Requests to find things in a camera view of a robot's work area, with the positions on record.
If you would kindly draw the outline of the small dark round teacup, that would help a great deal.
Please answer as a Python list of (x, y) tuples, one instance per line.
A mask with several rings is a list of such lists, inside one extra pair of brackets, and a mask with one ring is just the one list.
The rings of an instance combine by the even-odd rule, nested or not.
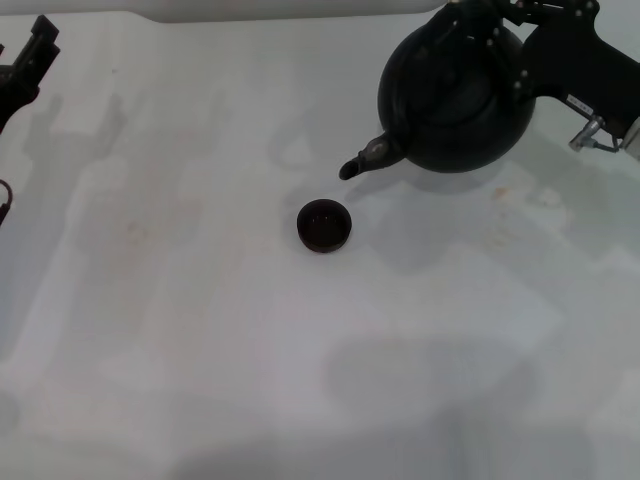
[(342, 248), (352, 230), (349, 211), (331, 199), (307, 203), (296, 219), (298, 236), (303, 245), (315, 253), (332, 253)]

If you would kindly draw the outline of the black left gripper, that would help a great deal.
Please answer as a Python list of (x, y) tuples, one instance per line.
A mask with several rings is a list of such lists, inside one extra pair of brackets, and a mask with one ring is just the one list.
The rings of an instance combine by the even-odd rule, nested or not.
[(0, 66), (0, 134), (11, 117), (39, 95), (39, 85), (60, 53), (58, 34), (57, 27), (39, 15), (13, 66)]

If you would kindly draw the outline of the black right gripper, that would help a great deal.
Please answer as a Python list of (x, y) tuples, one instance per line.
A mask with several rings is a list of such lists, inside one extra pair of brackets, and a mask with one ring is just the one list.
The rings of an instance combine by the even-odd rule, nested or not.
[[(602, 117), (614, 136), (640, 118), (640, 63), (597, 35), (598, 0), (449, 0), (449, 8), (456, 54), (493, 74), (514, 100), (556, 98)], [(522, 46), (505, 20), (539, 26)]]

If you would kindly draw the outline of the black round teapot with handle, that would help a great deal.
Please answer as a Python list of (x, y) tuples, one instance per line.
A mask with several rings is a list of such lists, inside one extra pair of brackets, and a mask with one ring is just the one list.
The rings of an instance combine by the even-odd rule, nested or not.
[(437, 173), (482, 168), (525, 133), (535, 99), (517, 104), (484, 69), (456, 54), (448, 4), (406, 37), (388, 59), (378, 88), (381, 134), (339, 171), (342, 180), (402, 160)]

